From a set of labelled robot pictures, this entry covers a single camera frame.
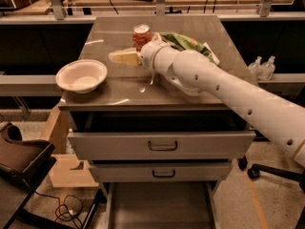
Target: white bottle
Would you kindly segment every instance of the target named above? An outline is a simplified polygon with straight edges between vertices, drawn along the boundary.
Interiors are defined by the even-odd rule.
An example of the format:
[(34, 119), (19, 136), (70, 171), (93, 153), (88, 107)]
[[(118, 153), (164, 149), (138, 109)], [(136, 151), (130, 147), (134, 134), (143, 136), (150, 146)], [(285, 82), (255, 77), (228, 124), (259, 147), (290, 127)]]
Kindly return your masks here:
[(251, 74), (254, 76), (254, 79), (257, 80), (259, 76), (259, 70), (260, 70), (260, 61), (261, 57), (258, 56), (256, 61), (251, 63), (248, 67), (248, 70), (251, 72)]
[(260, 66), (259, 79), (270, 80), (275, 71), (275, 57), (271, 56), (269, 60)]

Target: floor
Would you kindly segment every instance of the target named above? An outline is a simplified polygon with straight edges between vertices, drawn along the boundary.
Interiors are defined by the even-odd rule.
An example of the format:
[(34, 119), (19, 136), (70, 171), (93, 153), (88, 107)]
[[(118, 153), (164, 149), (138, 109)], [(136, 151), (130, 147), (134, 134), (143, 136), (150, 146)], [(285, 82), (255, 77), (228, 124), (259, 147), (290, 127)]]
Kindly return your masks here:
[[(27, 121), (15, 118), (12, 120), (12, 123), (20, 128), (24, 139), (32, 139), (39, 137), (40, 130), (45, 123), (44, 121), (45, 118), (39, 117), (38, 114)], [(254, 142), (247, 152), (247, 159), (249, 161), (248, 167), (252, 163), (257, 162), (299, 173), (303, 171), (300, 166), (287, 158), (270, 142)], [(46, 177), (37, 191), (40, 194), (58, 197), (61, 201), (67, 195), (73, 196), (68, 197), (67, 203), (71, 206), (69, 209), (73, 211), (77, 211), (79, 207), (77, 198), (81, 199), (84, 208), (79, 219), (82, 221), (87, 215), (96, 189), (53, 188), (50, 178)], [(213, 198), (218, 221), (222, 229), (295, 228), (305, 205), (304, 192), (299, 188), (297, 182), (266, 173), (261, 173), (261, 177), (258, 180), (251, 181), (246, 171), (239, 170), (236, 160), (234, 160), (234, 168), (231, 173), (226, 180), (220, 183)], [(36, 194), (26, 205), (29, 211), (49, 219), (56, 219), (55, 209), (57, 207), (57, 199), (41, 197)], [(105, 211), (106, 204), (101, 204), (91, 224), (91, 228), (105, 228)], [(63, 223), (73, 226), (72, 221)], [(34, 227), (16, 221), (11, 228)]]

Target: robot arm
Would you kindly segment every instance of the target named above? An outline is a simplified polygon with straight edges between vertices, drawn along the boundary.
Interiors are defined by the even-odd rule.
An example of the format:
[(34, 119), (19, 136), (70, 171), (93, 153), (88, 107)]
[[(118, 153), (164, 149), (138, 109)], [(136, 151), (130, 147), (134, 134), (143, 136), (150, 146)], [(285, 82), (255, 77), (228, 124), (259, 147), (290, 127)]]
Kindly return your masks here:
[(209, 92), (289, 157), (305, 167), (305, 109), (219, 69), (196, 51), (177, 51), (163, 41), (143, 46), (142, 65), (186, 94)]

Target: red can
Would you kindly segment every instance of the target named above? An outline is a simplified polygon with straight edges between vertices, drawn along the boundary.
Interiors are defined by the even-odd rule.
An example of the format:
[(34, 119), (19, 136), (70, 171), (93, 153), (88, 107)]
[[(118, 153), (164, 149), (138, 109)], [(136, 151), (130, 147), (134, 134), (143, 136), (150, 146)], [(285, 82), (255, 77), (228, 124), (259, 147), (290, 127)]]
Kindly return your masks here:
[(151, 28), (148, 25), (140, 24), (133, 28), (132, 41), (133, 47), (138, 52), (141, 51), (142, 47), (152, 40)]

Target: ceramic bowl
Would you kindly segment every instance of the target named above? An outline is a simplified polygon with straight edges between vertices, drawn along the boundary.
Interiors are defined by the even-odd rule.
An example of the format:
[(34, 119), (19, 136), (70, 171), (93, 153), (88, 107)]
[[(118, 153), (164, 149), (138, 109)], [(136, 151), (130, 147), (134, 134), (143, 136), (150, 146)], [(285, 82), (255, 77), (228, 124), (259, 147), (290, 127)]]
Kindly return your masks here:
[(86, 94), (102, 83), (107, 67), (99, 61), (83, 59), (64, 66), (56, 75), (57, 85), (66, 91)]

